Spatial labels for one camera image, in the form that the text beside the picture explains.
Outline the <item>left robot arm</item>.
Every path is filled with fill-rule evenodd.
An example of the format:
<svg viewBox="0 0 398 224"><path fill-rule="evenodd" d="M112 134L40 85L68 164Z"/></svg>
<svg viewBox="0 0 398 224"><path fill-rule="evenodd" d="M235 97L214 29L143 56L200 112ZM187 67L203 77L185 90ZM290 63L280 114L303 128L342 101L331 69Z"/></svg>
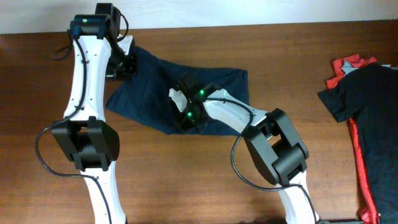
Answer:
<svg viewBox="0 0 398 224"><path fill-rule="evenodd" d="M111 3L98 3L94 14L78 14L70 23L75 64L63 119L52 135L88 187L95 223L127 223L116 183L118 133L106 123L104 88L108 80L130 80L138 70L135 41L120 34L123 19Z"/></svg>

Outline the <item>navy blue shorts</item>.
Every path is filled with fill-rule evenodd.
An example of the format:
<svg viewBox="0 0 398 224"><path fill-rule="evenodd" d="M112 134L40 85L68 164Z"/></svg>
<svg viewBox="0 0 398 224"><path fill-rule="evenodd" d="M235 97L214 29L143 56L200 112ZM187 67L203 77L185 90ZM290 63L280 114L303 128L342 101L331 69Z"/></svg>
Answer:
<svg viewBox="0 0 398 224"><path fill-rule="evenodd" d="M201 122L186 131L178 127L174 119L175 104L169 98L169 90L177 86L180 77L192 73L205 85L215 83L234 98L249 103L248 71L238 68L200 68L179 65L157 58L141 47L134 53L139 60L136 76L124 82L106 102L106 109L154 128L164 134L200 134L213 136L237 136L239 133L217 120Z"/></svg>

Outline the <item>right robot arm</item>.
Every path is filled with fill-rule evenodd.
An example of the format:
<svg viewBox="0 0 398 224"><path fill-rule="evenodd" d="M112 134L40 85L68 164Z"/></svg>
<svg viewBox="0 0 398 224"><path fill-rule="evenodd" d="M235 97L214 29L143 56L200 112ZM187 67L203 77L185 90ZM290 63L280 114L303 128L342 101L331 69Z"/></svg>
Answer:
<svg viewBox="0 0 398 224"><path fill-rule="evenodd" d="M255 189L278 192L287 223L321 222L307 187L308 148L284 111L255 109L215 83L204 85L192 73L180 78L169 90L169 98L184 128L212 119L239 134L231 149L231 165L236 165L234 153L243 140L255 168L270 186L258 186L240 172L237 176Z"/></svg>

